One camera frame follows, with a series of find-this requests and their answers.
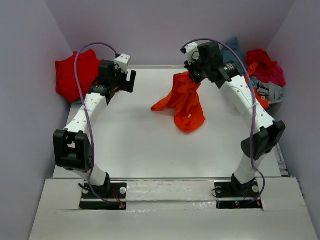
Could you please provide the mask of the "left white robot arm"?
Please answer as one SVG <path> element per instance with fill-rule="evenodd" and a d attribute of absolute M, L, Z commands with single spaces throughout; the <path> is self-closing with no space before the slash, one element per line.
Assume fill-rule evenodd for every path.
<path fill-rule="evenodd" d="M 88 190 L 101 198 L 110 194 L 111 180 L 95 163 L 93 126 L 117 91 L 133 92 L 137 73 L 128 71 L 130 61 L 126 54 L 113 61 L 103 60 L 84 104 L 63 130 L 53 134 L 55 164 L 79 175 Z"/>

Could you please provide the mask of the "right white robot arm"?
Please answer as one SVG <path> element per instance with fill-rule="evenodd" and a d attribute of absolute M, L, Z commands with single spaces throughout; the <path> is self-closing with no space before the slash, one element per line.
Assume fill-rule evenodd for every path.
<path fill-rule="evenodd" d="M 248 127 L 250 136 L 240 146 L 242 158 L 231 180 L 217 182 L 214 196 L 222 198 L 258 199 L 264 190 L 256 181 L 259 167 L 266 155 L 278 144 L 286 126 L 276 121 L 258 101 L 252 81 L 243 64 L 238 61 L 224 62 L 220 51 L 221 43 L 208 39 L 191 40 L 185 43 L 181 52 L 187 56 L 184 67 L 191 79 L 199 84 L 208 79 L 233 103 Z"/>

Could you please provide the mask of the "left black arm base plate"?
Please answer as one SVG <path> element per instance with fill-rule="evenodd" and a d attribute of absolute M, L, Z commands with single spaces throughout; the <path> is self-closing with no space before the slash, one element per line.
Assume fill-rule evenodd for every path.
<path fill-rule="evenodd" d="M 95 190 L 98 196 L 91 191 L 87 182 L 78 185 L 81 188 L 79 201 L 81 210 L 125 211 L 127 209 L 127 183 L 124 181 L 112 181 L 108 193 Z"/>

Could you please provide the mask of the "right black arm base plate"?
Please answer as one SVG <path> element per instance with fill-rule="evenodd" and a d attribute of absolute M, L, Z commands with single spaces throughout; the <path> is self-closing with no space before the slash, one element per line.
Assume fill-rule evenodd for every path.
<path fill-rule="evenodd" d="M 256 180 L 244 189 L 233 188 L 231 181 L 218 181 L 210 193 L 218 210 L 263 209 L 261 198 L 257 198 L 260 189 Z"/>

